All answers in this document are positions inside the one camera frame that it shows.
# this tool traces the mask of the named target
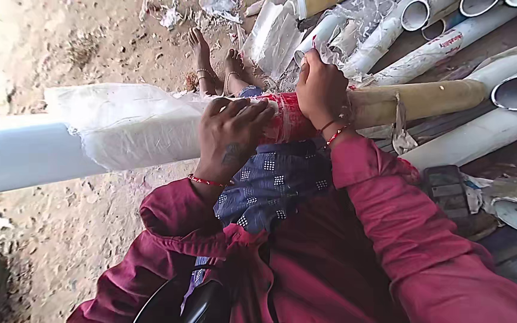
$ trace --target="smartphone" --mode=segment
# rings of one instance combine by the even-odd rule
[[[427,168],[424,171],[428,195],[454,222],[470,216],[468,198],[456,165]]]

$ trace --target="red thread bracelet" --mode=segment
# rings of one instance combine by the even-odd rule
[[[340,135],[348,126],[349,126],[349,124],[345,125],[344,127],[340,128],[338,131],[336,131],[334,136],[330,137],[330,139],[326,142],[326,146],[330,146],[330,144],[334,141],[334,139],[336,139],[336,137],[338,137],[338,135]]]
[[[202,183],[206,185],[212,185],[212,186],[218,186],[218,187],[229,187],[234,186],[234,182],[231,180],[228,184],[220,184],[217,182],[213,182],[212,180],[205,180],[195,177],[195,174],[191,173],[189,176],[187,176],[188,179],[192,180],[193,182]]]

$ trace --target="right hand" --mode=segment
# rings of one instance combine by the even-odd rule
[[[296,86],[300,111],[320,130],[333,120],[346,100],[348,79],[336,65],[325,64],[318,50],[305,54]]]

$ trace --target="dirt floor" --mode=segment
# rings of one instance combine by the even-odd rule
[[[186,35],[197,23],[221,76],[233,32],[228,22],[203,14],[195,23],[190,12],[200,11],[197,0],[181,0],[177,10],[190,18],[169,31],[150,16],[141,22],[141,5],[0,0],[0,115],[45,113],[42,92],[52,86],[145,82],[188,89],[194,57]],[[64,322],[94,296],[98,276],[142,230],[143,197],[196,165],[190,160],[0,193],[0,254],[11,271],[0,322]]]

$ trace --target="leg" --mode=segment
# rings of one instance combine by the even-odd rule
[[[225,58],[225,95],[238,93],[250,84],[244,81],[242,58],[238,51],[231,48]]]
[[[216,95],[216,85],[219,78],[212,70],[209,44],[203,34],[197,28],[191,28],[188,33],[188,44],[195,53],[197,60],[197,77],[199,78],[199,90],[201,95]]]

